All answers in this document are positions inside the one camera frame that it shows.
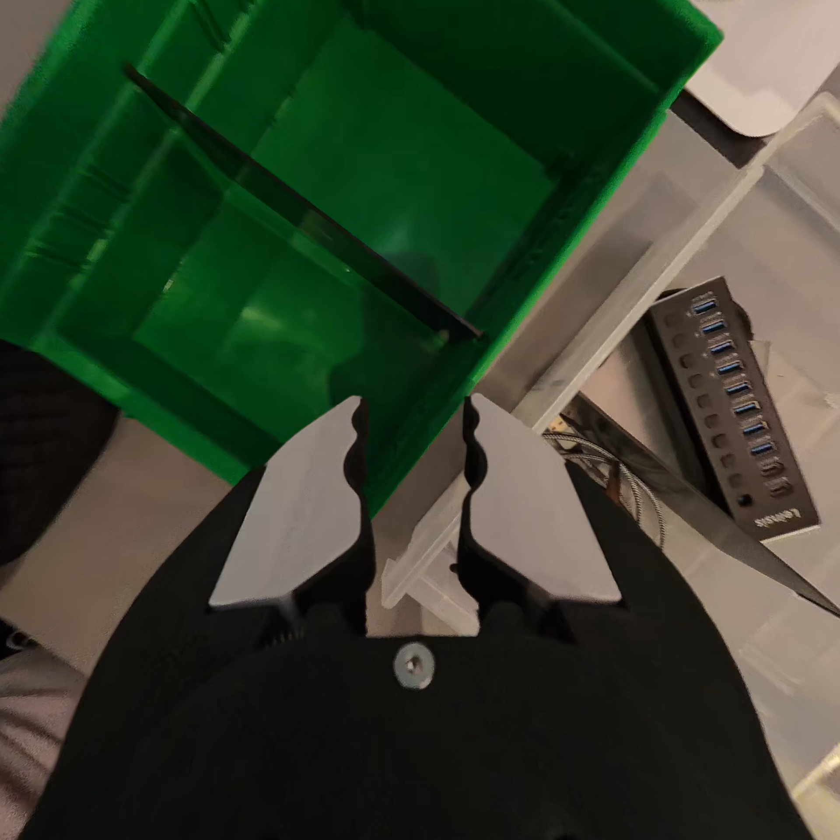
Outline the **green plastic bin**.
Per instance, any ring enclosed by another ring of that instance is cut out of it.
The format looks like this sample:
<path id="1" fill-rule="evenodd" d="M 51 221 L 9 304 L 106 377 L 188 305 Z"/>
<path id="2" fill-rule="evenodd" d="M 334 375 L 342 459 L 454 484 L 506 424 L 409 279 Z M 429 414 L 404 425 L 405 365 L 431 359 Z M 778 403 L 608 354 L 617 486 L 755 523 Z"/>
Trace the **green plastic bin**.
<path id="1" fill-rule="evenodd" d="M 73 2 L 2 339 L 235 484 L 348 396 L 381 510 L 723 33 L 692 2 Z"/>

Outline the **black textured pad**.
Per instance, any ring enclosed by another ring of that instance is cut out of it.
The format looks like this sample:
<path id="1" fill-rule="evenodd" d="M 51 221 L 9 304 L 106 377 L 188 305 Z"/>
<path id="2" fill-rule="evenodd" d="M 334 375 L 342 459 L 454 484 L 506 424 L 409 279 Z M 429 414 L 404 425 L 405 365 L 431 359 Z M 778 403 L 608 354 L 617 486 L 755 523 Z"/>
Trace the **black textured pad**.
<path id="1" fill-rule="evenodd" d="M 1 342 L 1 564 L 41 538 L 107 446 L 118 408 L 42 356 Z"/>

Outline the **black multiport usb hub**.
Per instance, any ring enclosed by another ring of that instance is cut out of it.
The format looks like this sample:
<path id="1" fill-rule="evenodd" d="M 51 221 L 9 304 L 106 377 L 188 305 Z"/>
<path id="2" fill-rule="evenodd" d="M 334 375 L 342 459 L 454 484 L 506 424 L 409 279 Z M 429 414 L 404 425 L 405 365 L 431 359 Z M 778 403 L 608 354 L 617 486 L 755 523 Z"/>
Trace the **black multiport usb hub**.
<path id="1" fill-rule="evenodd" d="M 683 477 L 762 543 L 817 529 L 751 321 L 726 279 L 661 293 L 633 340 Z"/>

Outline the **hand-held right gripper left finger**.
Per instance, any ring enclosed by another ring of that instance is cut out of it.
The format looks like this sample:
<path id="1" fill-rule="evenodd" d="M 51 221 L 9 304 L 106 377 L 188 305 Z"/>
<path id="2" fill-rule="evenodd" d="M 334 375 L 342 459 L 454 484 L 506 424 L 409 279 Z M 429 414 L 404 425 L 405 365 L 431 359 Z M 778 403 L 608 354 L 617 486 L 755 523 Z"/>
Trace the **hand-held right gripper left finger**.
<path id="1" fill-rule="evenodd" d="M 296 596 L 362 539 L 349 457 L 364 456 L 366 401 L 352 395 L 291 437 L 268 460 L 209 596 L 215 611 L 270 606 L 300 613 Z"/>

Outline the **clear plastic bin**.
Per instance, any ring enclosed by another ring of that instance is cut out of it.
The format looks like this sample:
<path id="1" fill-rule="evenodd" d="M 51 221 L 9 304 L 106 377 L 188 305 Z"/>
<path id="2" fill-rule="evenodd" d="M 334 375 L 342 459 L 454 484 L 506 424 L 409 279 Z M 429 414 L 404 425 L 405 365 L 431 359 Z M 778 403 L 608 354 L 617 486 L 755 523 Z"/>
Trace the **clear plastic bin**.
<path id="1" fill-rule="evenodd" d="M 822 93 L 745 164 L 668 117 L 478 392 L 539 431 L 567 418 L 618 457 L 643 528 L 698 594 L 745 676 L 816 838 L 838 838 L 838 100 Z M 665 291 L 724 277 L 820 526 L 760 542 L 679 471 L 634 342 Z"/>

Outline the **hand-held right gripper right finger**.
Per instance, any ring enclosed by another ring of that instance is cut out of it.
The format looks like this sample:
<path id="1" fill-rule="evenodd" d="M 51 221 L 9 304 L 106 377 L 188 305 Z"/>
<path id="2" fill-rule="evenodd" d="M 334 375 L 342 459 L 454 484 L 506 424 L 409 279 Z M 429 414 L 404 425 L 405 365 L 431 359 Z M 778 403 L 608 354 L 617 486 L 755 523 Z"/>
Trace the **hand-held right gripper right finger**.
<path id="1" fill-rule="evenodd" d="M 468 492 L 458 581 L 488 613 L 509 602 L 541 613 L 561 602 L 614 605 L 622 595 L 562 457 L 480 394 L 463 412 Z"/>

